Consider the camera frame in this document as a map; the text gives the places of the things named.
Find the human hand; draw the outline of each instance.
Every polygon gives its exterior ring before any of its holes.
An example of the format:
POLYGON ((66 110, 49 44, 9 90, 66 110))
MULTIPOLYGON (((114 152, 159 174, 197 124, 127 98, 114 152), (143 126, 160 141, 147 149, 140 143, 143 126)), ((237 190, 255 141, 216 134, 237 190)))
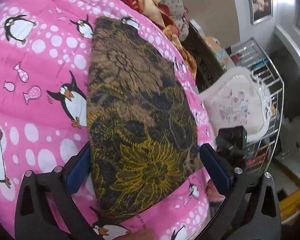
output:
POLYGON ((216 186, 213 184, 212 179, 207 183, 206 187, 207 198, 210 202, 221 202, 225 199, 225 196, 220 195, 216 189, 216 186))
POLYGON ((128 233, 124 236, 118 236, 114 240, 153 240, 153 229, 147 228, 136 233, 128 233))

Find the pink fish print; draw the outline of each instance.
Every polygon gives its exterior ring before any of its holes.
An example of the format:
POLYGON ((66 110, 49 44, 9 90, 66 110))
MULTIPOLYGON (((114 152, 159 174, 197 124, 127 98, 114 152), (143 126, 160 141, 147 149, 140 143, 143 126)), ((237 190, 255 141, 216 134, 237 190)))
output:
POLYGON ((30 99, 38 99, 41 97, 41 88, 38 86, 33 86, 28 90, 28 93, 23 93, 23 96, 25 98, 26 104, 29 104, 30 99))
POLYGON ((15 65, 15 67, 13 69, 18 71, 18 76, 23 83, 28 82, 29 75, 26 71, 24 71, 23 69, 20 68, 20 62, 17 65, 15 65))
POLYGON ((6 90, 8 90, 9 92, 12 92, 12 91, 15 90, 16 85, 13 84, 12 82, 4 81, 3 88, 5 88, 6 90))
POLYGON ((61 9, 56 5, 55 6, 57 13, 62 13, 61 9))
POLYGON ((60 21, 66 21, 66 20, 67 20, 67 17, 66 17, 66 16, 57 17, 57 20, 60 20, 60 21))

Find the bed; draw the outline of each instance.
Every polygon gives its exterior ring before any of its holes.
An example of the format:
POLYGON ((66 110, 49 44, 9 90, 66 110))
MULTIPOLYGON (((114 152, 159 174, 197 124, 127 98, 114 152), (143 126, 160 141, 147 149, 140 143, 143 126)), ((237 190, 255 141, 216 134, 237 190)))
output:
MULTIPOLYGON (((25 172, 50 172, 88 141, 84 99, 95 20, 101 16, 122 23, 131 17, 139 36, 162 57, 176 62, 175 75, 196 120, 198 144, 213 144, 207 112, 194 92, 194 78, 181 64, 177 49, 147 17, 120 0, 0 0, 0 223, 12 236, 25 172), (73 84, 83 99, 71 110, 53 94, 73 84), (71 117, 73 111, 78 120, 71 117)), ((151 227, 156 239, 172 239, 178 232, 180 239, 186 239, 206 218, 208 180, 204 168, 195 172, 169 197, 121 225, 131 232, 151 227)), ((94 226, 98 202, 90 176, 72 199, 94 226)), ((67 231, 52 201, 50 206, 58 225, 67 231)))

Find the framed picture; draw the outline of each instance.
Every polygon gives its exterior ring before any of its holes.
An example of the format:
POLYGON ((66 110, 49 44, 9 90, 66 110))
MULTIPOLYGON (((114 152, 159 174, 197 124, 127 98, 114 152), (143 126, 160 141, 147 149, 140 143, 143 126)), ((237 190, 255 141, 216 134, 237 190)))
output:
POLYGON ((249 0, 251 24, 268 20, 272 17, 272 0, 249 0))

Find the white lace pillow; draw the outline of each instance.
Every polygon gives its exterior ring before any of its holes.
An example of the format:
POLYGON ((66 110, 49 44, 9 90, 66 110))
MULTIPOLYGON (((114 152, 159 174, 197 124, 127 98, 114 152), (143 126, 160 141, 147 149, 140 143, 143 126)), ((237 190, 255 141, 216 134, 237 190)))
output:
POLYGON ((243 125, 247 142, 261 139, 269 127, 271 98, 266 85, 242 67, 230 69, 199 94, 215 134, 220 128, 243 125))

